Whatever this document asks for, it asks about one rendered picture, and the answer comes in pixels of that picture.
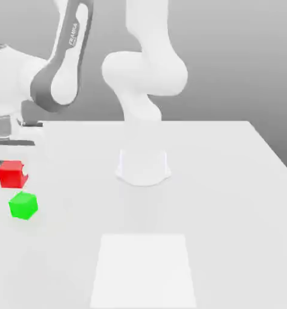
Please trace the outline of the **small green cube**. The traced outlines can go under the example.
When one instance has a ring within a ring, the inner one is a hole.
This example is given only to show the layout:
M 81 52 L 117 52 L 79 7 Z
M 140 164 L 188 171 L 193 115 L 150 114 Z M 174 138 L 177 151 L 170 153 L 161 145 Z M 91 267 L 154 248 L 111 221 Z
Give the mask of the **small green cube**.
M 37 197 L 24 191 L 17 193 L 9 202 L 12 217 L 29 220 L 38 210 Z

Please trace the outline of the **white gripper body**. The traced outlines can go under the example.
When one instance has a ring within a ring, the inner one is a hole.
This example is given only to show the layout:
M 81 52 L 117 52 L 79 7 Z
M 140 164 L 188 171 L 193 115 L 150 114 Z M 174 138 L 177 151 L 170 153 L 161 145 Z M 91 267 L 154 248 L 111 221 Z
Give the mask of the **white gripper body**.
M 0 156 L 10 156 L 34 150 L 36 143 L 24 139 L 0 139 Z

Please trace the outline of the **small red cube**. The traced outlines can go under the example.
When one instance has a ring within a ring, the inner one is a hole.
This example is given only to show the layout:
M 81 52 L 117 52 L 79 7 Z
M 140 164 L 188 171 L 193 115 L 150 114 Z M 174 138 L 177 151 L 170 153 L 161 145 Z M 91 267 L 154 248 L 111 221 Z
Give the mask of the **small red cube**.
M 23 188 L 28 175 L 23 174 L 21 161 L 4 161 L 0 165 L 0 184 L 2 188 Z

